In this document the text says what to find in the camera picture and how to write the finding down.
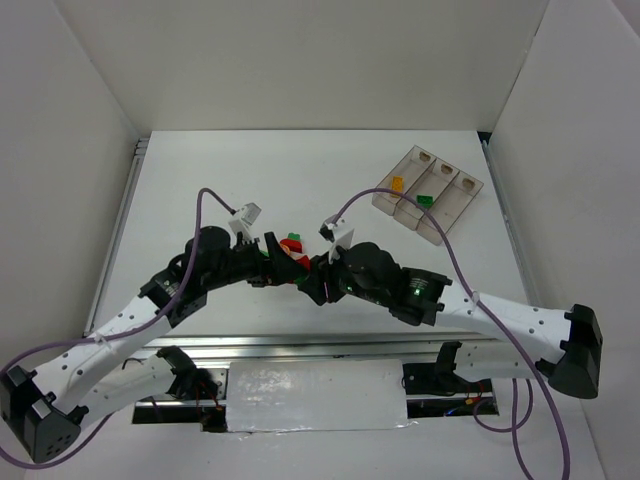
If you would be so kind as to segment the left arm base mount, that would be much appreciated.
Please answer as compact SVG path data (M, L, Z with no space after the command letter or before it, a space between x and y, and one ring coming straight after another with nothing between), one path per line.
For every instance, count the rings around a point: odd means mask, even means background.
M228 368L209 368L208 381L201 380L190 393L163 393L134 404L134 425L195 425L203 432L225 433Z

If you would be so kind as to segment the red round lego brick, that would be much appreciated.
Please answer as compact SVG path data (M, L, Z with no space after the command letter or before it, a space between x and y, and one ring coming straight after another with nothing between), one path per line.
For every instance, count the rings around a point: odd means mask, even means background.
M307 255L303 255L296 259L296 262L305 268L307 272L311 271L311 260Z

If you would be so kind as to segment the small green lego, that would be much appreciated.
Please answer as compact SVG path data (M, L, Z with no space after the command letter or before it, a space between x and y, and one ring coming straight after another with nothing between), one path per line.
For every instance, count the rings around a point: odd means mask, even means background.
M429 209L434 204L434 198L430 195L417 195L417 203L423 208Z

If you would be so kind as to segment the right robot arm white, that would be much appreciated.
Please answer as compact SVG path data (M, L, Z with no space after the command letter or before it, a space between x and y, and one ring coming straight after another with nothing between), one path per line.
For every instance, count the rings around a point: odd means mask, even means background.
M564 395L594 399L599 393L603 335L588 306L545 309L473 294L442 274L400 266L372 242L340 248L336 257L313 257L297 287L319 306L353 296L410 326L458 328L501 340L517 355L494 360L503 374L525 367Z

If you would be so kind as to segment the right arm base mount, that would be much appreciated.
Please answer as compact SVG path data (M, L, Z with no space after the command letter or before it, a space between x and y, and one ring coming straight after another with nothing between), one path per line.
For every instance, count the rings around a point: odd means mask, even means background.
M497 415L490 380L468 382L455 375L437 375L435 363L404 363L401 385L409 419Z

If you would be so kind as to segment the yellow lego brick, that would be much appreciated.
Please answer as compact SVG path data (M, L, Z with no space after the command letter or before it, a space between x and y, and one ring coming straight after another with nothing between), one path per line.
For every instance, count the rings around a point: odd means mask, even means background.
M391 179L390 189L394 194L404 192L404 178L401 176L393 176Z

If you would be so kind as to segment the red curved lego brick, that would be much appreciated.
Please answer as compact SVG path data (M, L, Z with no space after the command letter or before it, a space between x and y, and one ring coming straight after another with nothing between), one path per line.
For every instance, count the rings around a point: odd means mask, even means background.
M302 255L304 253L302 243L295 239L282 239L279 245L287 255Z

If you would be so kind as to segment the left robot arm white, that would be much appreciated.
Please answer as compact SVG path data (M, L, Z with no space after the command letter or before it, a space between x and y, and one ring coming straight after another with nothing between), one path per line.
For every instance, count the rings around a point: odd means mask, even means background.
M1 417L31 468L62 463L84 428L141 398L195 394L204 372L178 347L161 348L137 368L121 366L203 308L212 290L243 281L280 286L307 275L273 233L264 239L261 249L254 241L233 241L220 227L199 229L183 254L90 336L52 343L61 354L32 370L10 361L1 371Z

